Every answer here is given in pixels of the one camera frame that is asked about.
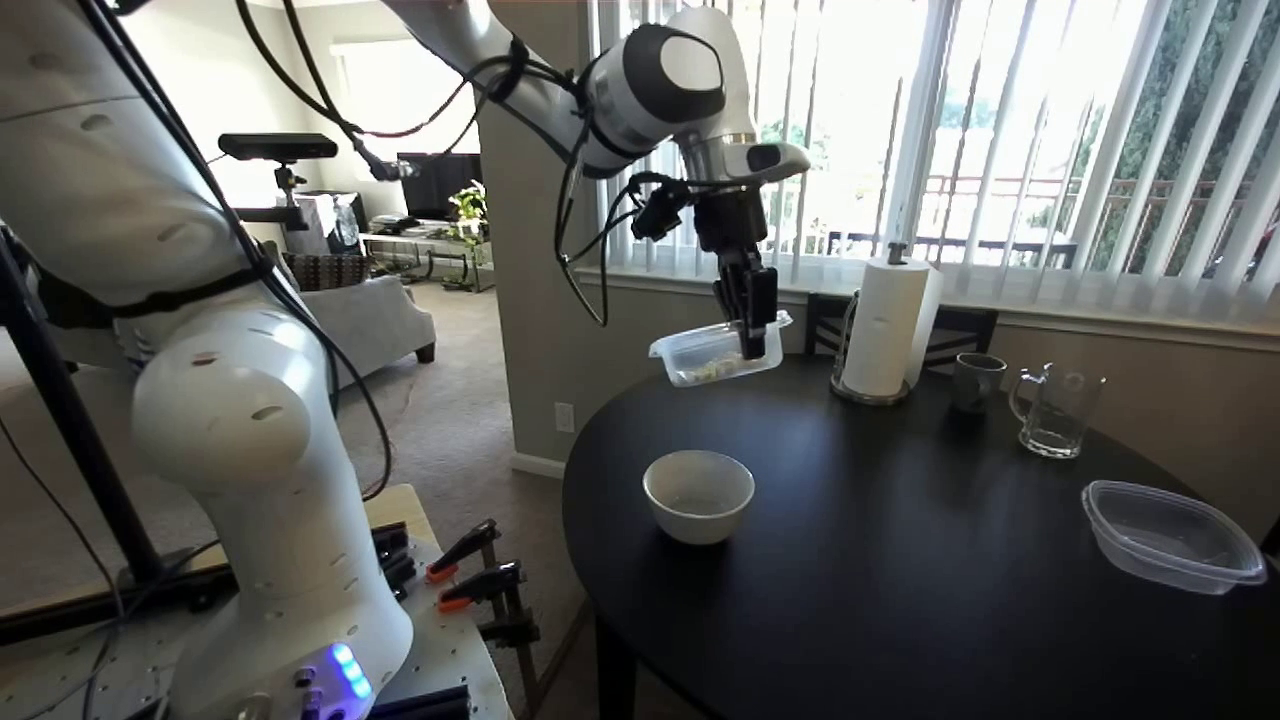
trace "cup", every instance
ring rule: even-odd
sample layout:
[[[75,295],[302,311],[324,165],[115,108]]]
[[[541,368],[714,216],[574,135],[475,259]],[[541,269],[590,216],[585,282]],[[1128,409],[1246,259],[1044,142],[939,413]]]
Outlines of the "cup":
[[[984,414],[1003,388],[1009,362],[986,352],[959,352],[951,368],[951,413]]]
[[[1080,368],[1022,368],[1009,391],[1009,409],[1021,418],[1017,438],[1035,454],[1074,460],[1087,430],[1087,414],[1104,388],[1109,376],[1091,376]]]

